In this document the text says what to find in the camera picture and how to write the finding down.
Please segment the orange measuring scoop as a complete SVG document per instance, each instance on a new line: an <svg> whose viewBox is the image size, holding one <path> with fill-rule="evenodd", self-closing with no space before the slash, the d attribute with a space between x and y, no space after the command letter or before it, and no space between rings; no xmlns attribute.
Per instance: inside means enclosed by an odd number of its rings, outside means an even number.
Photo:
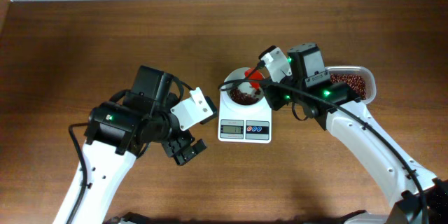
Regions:
<svg viewBox="0 0 448 224"><path fill-rule="evenodd" d="M246 70L244 72L244 77L245 79L249 80L250 86L255 90L260 89L260 84L258 83L258 81L262 81L264 79L264 76L256 68L250 68Z"/></svg>

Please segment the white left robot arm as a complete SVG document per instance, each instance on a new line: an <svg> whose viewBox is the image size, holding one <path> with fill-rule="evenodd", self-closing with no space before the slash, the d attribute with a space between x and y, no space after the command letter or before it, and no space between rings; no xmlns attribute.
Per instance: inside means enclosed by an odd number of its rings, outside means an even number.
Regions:
<svg viewBox="0 0 448 224"><path fill-rule="evenodd" d="M124 177L151 143L161 144L167 157L183 166L207 147L189 129L216 116L216 106L200 88L140 66L130 89L91 110L82 123L83 144L76 126L69 126L79 164L54 222L102 223Z"/></svg>

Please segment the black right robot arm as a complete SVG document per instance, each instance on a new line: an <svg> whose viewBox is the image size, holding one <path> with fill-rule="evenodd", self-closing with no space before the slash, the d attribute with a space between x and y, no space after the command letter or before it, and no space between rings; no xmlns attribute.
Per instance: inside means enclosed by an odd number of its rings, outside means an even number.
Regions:
<svg viewBox="0 0 448 224"><path fill-rule="evenodd" d="M315 43L288 52L273 45L259 59L269 72L261 87L271 109L299 104L306 118L314 119L353 153L391 204L387 215L361 210L335 219L336 223L447 222L447 182L408 155L347 83L332 83Z"/></svg>

